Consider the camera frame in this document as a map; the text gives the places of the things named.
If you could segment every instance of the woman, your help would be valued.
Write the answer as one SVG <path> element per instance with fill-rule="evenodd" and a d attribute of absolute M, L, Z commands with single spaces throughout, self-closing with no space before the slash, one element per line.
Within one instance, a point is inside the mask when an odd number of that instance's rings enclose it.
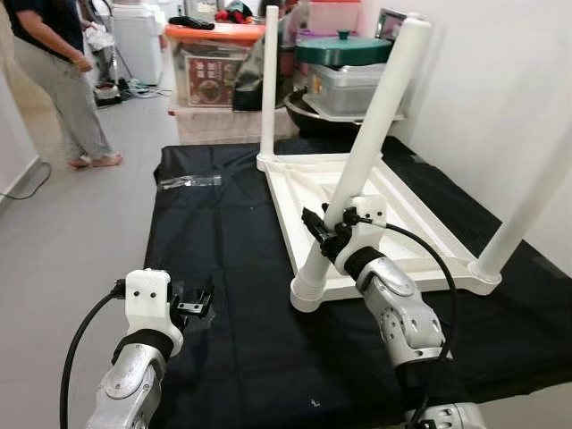
<path fill-rule="evenodd" d="M 110 147 L 82 73 L 82 24 L 75 0 L 4 0 L 14 34 L 16 62 L 52 98 L 62 126 L 68 165 L 78 169 L 122 163 Z"/>

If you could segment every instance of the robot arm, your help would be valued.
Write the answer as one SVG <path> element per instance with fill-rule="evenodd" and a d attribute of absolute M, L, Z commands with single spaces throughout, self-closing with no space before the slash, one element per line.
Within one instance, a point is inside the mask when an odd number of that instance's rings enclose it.
<path fill-rule="evenodd" d="M 452 355 L 441 358 L 445 337 L 437 315 L 424 303 L 415 282 L 377 250 L 384 229 L 372 223 L 384 225 L 384 213 L 383 198 L 357 197 L 348 202 L 343 222 L 334 231 L 307 209 L 302 219 L 323 255 L 356 281 L 379 324 L 407 421 L 420 409 L 415 428 L 485 429 L 477 405 L 468 400 L 454 371 Z"/>
<path fill-rule="evenodd" d="M 146 429 L 161 400 L 169 358 L 181 351 L 187 316 L 204 316 L 212 294 L 198 303 L 169 298 L 171 278 L 162 271 L 138 270 L 125 279 L 125 313 L 130 327 L 114 352 L 113 367 L 97 390 L 88 429 Z"/>

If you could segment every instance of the black tablecloth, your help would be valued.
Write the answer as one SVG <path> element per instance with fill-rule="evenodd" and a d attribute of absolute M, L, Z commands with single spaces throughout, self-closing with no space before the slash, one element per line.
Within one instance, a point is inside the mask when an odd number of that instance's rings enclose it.
<path fill-rule="evenodd" d="M 319 140 L 277 153 L 345 152 Z M 373 427 L 403 413 L 375 320 L 359 299 L 290 306 L 293 273 L 257 145 L 166 147 L 158 180 L 220 174 L 220 186 L 159 190 L 145 267 L 167 270 L 175 291 L 214 284 L 212 314 L 185 332 L 169 364 L 152 427 Z M 478 255 L 499 222 L 444 174 L 388 139 L 384 160 Z M 459 296 L 454 355 L 475 401 L 572 380 L 572 281 L 526 243 L 488 297 Z M 447 292 L 424 294 L 442 320 Z"/>

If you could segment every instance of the black shirt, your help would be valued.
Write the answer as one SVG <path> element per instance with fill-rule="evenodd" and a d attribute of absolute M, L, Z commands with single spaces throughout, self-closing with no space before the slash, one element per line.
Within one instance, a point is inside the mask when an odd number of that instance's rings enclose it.
<path fill-rule="evenodd" d="M 42 17 L 44 23 L 59 34 L 63 40 L 83 52 L 81 21 L 76 8 L 76 0 L 4 0 L 6 11 L 12 23 L 14 36 L 32 45 L 41 47 L 50 54 L 70 61 L 34 39 L 20 24 L 17 12 L 34 11 Z"/>

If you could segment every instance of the black cable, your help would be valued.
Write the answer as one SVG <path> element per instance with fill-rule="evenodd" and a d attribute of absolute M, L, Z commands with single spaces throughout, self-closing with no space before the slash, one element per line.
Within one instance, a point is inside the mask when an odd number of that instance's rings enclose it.
<path fill-rule="evenodd" d="M 433 257 L 435 262 L 437 262 L 439 267 L 442 269 L 443 274 L 445 275 L 445 279 L 447 280 L 447 284 L 449 285 L 449 290 L 450 290 L 450 313 L 451 313 L 450 329 L 447 337 L 445 338 L 445 342 L 443 343 L 441 353 L 439 354 L 439 357 L 437 357 L 437 360 L 439 362 L 445 362 L 447 360 L 447 355 L 451 350 L 451 347 L 455 340 L 455 335 L 457 333 L 458 300 L 457 300 L 457 287 L 455 286 L 455 281 L 453 280 L 453 276 L 450 274 L 449 268 L 442 260 L 441 256 L 435 251 L 434 248 L 432 248 L 429 244 L 427 244 L 426 241 L 415 235 L 413 232 L 404 230 L 403 228 L 400 228 L 397 225 L 392 225 L 390 223 L 387 223 L 385 225 L 385 228 L 388 230 L 398 232 L 402 235 L 405 235 L 406 237 L 409 237 L 414 242 L 419 244 L 422 248 L 424 248 L 427 252 L 429 252 L 429 254 Z M 422 405 L 419 408 L 417 408 L 414 415 L 411 417 L 411 420 L 408 423 L 408 427 L 415 428 L 417 423 L 419 422 L 419 419 L 427 409 L 427 403 L 429 401 L 429 391 L 431 390 L 434 380 L 437 378 L 437 373 L 438 373 L 437 370 L 433 371 L 429 383 L 425 386 L 425 393 Z"/>
<path fill-rule="evenodd" d="M 35 196 L 35 195 L 36 195 L 36 192 L 38 192 L 39 189 L 40 189 L 42 186 L 44 186 L 44 183 L 46 183 L 46 182 L 48 181 L 48 179 L 50 178 L 50 176 L 52 175 L 52 165 L 51 165 L 50 163 L 47 163 L 47 162 L 42 162 L 42 164 L 40 164 L 40 167 L 41 167 L 42 165 L 46 165 L 46 166 L 47 166 L 47 174 L 46 174 L 46 177 L 44 178 L 44 180 L 42 180 L 42 181 L 39 183 L 39 185 L 37 185 L 37 187 L 36 187 L 34 190 L 32 190 L 32 192 L 31 192 L 29 195 L 27 195 L 26 197 L 21 197 L 21 196 L 14 196 L 14 195 L 10 195 L 10 194 L 3 194 L 2 192 L 0 192 L 0 196 L 6 197 L 6 198 L 9 198 L 9 199 L 15 199 L 15 200 L 17 200 L 17 201 L 22 201 L 23 199 L 32 198 L 33 196 Z"/>
<path fill-rule="evenodd" d="M 60 385 L 60 429 L 68 429 L 68 393 L 70 391 L 70 378 L 72 376 L 72 365 L 75 352 L 80 345 L 83 333 L 88 329 L 89 323 L 95 317 L 97 312 L 101 310 L 105 304 L 114 298 L 121 298 L 125 296 L 125 281 L 120 280 L 115 283 L 115 287 L 99 300 L 97 304 L 91 309 L 88 315 L 85 316 L 81 322 L 80 327 L 75 332 L 73 340 L 71 340 L 68 354 L 65 357 L 65 364 L 63 364 L 62 383 Z"/>

